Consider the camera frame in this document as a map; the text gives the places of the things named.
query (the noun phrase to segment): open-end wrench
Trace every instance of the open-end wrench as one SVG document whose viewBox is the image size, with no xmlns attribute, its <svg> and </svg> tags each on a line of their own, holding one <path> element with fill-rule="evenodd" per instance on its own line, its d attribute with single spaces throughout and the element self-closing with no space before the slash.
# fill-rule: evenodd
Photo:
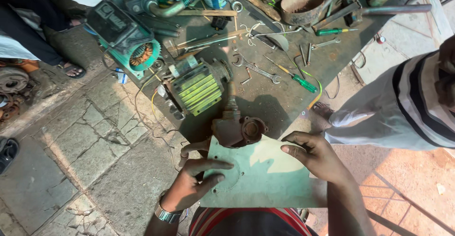
<svg viewBox="0 0 455 236">
<path fill-rule="evenodd" d="M 244 63 L 243 62 L 243 56 L 240 55 L 240 54 L 235 54 L 234 56 L 238 59 L 238 61 L 236 63 L 232 62 L 233 65 L 235 65 L 237 67 L 240 67 L 240 66 L 243 65 L 246 68 L 250 68 L 251 70 L 253 70 L 253 71 L 257 72 L 257 73 L 260 73 L 260 74 L 264 75 L 265 77 L 270 78 L 272 80 L 272 82 L 275 83 L 275 84 L 280 83 L 278 81 L 278 78 L 281 78 L 281 77 L 278 74 L 276 74 L 276 73 L 275 74 L 270 74 L 270 73 L 268 73 L 268 72 L 266 72 L 266 71 L 264 71 L 262 69 L 259 69 L 259 68 L 255 67 L 255 66 L 252 66 L 252 65 L 250 65 L 248 63 Z"/>
<path fill-rule="evenodd" d="M 340 43 L 341 42 L 341 39 L 339 37 L 336 37 L 335 39 L 331 40 L 331 41 L 326 41 L 326 42 L 322 42 L 322 43 L 319 43 L 319 44 L 313 44 L 311 45 L 311 49 L 315 50 L 319 47 L 324 47 L 324 46 L 327 46 L 329 44 L 332 44 L 332 43 Z"/>
</svg>

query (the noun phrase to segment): green wire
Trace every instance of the green wire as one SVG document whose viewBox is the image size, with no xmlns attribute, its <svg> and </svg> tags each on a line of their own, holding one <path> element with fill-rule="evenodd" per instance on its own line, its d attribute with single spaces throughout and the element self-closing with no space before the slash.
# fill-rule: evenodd
<svg viewBox="0 0 455 236">
<path fill-rule="evenodd" d="M 298 69 L 299 67 L 294 63 L 294 61 L 292 61 L 292 59 L 291 59 L 291 57 L 289 56 L 289 54 L 288 54 L 287 52 L 285 52 L 285 53 L 286 53 L 286 55 L 287 55 L 287 58 L 288 58 L 289 60 L 291 60 L 291 62 L 292 62 L 292 63 L 295 65 L 295 67 L 297 67 L 297 69 Z M 319 84 L 319 95 L 318 95 L 317 99 L 315 100 L 315 102 L 317 102 L 317 101 L 321 98 L 321 96 L 322 96 L 322 84 L 321 84 L 321 82 L 319 82 L 319 80 L 316 79 L 315 76 L 312 76 L 311 74 L 307 73 L 306 71 L 304 71 L 304 70 L 302 70 L 302 69 L 300 69 L 300 70 L 303 71 L 306 75 L 308 75 L 308 76 L 310 76 L 310 77 L 313 77 L 313 78 L 318 82 L 318 84 Z"/>
</svg>

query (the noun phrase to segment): rusty metal bowl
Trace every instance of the rusty metal bowl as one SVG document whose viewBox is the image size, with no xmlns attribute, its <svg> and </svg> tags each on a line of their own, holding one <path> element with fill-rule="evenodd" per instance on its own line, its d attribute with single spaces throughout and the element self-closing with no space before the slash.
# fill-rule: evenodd
<svg viewBox="0 0 455 236">
<path fill-rule="evenodd" d="M 282 0 L 282 19 L 295 26 L 306 25 L 318 18 L 324 0 Z"/>
</svg>

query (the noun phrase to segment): screwdriver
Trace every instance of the screwdriver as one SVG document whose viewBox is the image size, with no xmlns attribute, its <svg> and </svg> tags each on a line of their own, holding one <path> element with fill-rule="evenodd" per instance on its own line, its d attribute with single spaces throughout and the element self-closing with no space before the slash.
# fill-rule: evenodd
<svg viewBox="0 0 455 236">
<path fill-rule="evenodd" d="M 316 31 L 316 36 L 326 36 L 332 34 L 340 34 L 342 32 L 349 32 L 349 31 L 356 31 L 358 29 L 341 29 L 341 28 L 333 28 L 333 29 L 321 29 Z"/>
<path fill-rule="evenodd" d="M 274 60 L 272 59 L 269 59 L 270 62 L 272 62 L 274 65 L 278 66 L 281 70 L 285 71 L 287 74 L 291 75 L 292 76 L 292 79 L 295 80 L 296 82 L 298 82 L 300 85 L 302 85 L 302 87 L 306 88 L 308 91 L 310 91 L 311 93 L 316 93 L 316 90 L 317 88 L 315 86 L 313 86 L 310 82 L 307 82 L 306 80 L 302 79 L 300 76 L 298 76 L 297 74 L 293 74 L 293 73 L 290 73 L 289 70 L 287 70 L 286 68 L 282 67 L 281 65 L 275 63 Z"/>
</svg>

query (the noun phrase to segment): wristwatch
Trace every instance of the wristwatch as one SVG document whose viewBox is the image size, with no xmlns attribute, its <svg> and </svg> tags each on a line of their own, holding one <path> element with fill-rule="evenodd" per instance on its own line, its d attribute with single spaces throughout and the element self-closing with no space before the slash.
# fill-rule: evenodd
<svg viewBox="0 0 455 236">
<path fill-rule="evenodd" d="M 163 198 L 164 194 L 167 191 L 168 190 L 164 190 L 160 194 L 160 197 L 159 197 L 158 201 L 156 202 L 156 205 L 155 205 L 155 216 L 158 217 L 159 220 L 171 224 L 171 223 L 175 223 L 175 222 L 179 221 L 180 216 L 183 213 L 183 210 L 174 211 L 174 212 L 167 212 L 166 210 L 164 210 L 161 207 L 161 199 Z"/>
</svg>

